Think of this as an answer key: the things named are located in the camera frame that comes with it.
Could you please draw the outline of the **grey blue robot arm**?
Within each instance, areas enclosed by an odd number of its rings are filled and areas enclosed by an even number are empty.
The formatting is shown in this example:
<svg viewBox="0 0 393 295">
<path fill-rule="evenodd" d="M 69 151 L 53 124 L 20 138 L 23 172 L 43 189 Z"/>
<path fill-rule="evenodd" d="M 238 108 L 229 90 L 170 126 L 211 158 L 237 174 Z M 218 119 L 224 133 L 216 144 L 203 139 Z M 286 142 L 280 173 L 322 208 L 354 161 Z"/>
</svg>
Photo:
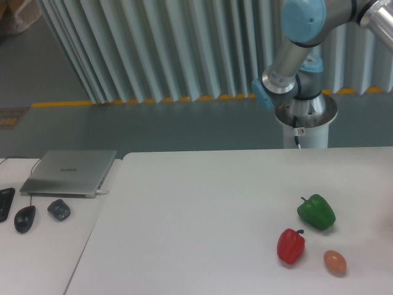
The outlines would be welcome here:
<svg viewBox="0 0 393 295">
<path fill-rule="evenodd" d="M 298 72 L 311 49 L 349 22 L 392 48 L 392 1 L 286 1 L 281 11 L 284 41 L 273 63 L 251 84 L 259 104 L 270 109 L 286 98 L 300 97 Z"/>
</svg>

